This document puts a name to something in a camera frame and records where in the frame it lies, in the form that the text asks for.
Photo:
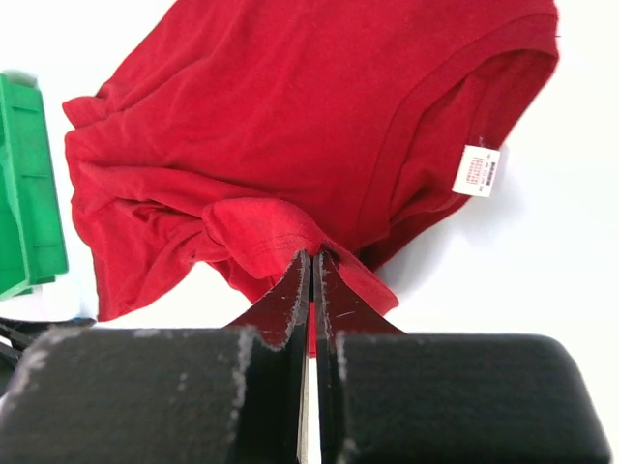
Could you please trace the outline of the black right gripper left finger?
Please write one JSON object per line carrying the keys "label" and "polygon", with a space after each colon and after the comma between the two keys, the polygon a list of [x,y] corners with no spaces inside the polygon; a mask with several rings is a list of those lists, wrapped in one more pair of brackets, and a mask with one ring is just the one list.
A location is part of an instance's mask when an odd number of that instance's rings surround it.
{"label": "black right gripper left finger", "polygon": [[1,404],[5,463],[303,463],[311,259],[221,329],[54,328]]}

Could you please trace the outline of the red t shirt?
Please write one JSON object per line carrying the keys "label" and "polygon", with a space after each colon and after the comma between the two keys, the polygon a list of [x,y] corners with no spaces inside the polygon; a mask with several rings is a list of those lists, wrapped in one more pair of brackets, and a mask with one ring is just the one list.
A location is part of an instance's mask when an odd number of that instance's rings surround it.
{"label": "red t shirt", "polygon": [[552,75],[550,1],[178,1],[93,96],[65,102],[73,219],[109,321],[203,261],[259,300],[301,249],[375,275],[466,203]]}

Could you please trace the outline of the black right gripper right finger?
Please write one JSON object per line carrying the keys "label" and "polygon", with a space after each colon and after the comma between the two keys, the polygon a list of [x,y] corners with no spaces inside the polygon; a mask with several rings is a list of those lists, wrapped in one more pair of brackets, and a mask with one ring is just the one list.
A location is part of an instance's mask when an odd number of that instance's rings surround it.
{"label": "black right gripper right finger", "polygon": [[312,261],[326,463],[608,463],[573,357],[521,333],[404,333]]}

